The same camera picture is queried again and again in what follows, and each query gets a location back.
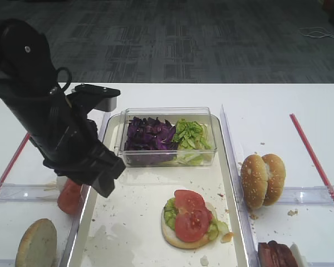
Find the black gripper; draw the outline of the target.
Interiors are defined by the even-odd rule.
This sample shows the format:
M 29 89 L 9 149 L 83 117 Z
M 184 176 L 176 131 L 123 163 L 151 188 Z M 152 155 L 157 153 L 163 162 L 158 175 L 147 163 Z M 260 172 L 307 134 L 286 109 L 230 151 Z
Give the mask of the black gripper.
M 109 197 L 126 166 L 98 140 L 95 123 L 70 96 L 12 96 L 4 102 L 30 134 L 46 167 Z

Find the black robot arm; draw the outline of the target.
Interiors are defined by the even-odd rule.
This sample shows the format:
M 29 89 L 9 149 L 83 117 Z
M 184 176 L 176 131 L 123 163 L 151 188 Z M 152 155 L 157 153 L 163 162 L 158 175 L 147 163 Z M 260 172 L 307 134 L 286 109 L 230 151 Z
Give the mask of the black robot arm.
M 29 133 L 44 165 L 59 176 L 93 187 L 103 197 L 125 170 L 121 158 L 98 138 L 87 115 L 111 111 L 120 91 L 81 84 L 58 84 L 47 38 L 18 19 L 0 21 L 0 99 Z

